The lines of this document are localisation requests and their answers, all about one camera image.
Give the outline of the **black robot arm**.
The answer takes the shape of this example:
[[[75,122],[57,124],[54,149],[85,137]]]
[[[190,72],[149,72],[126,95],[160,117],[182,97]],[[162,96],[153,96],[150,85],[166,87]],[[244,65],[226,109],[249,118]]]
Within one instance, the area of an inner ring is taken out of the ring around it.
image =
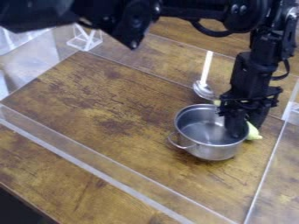
[[[236,57],[230,88],[218,97],[218,115],[233,137],[245,122],[260,127],[281,93],[269,82],[285,77],[273,72],[294,54],[296,0],[0,0],[0,27],[9,32],[78,24],[129,49],[158,18],[178,18],[214,38],[249,34],[249,50]]]

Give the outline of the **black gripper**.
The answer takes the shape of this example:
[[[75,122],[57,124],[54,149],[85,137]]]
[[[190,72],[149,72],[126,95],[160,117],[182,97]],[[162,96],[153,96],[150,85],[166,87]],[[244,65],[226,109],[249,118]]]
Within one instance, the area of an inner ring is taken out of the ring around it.
[[[266,118],[269,109],[276,105],[280,87],[270,87],[277,62],[266,56],[256,56],[252,52],[241,52],[232,68],[229,90],[220,95],[218,114],[224,116],[224,126],[232,138],[245,135],[245,116],[258,129]]]

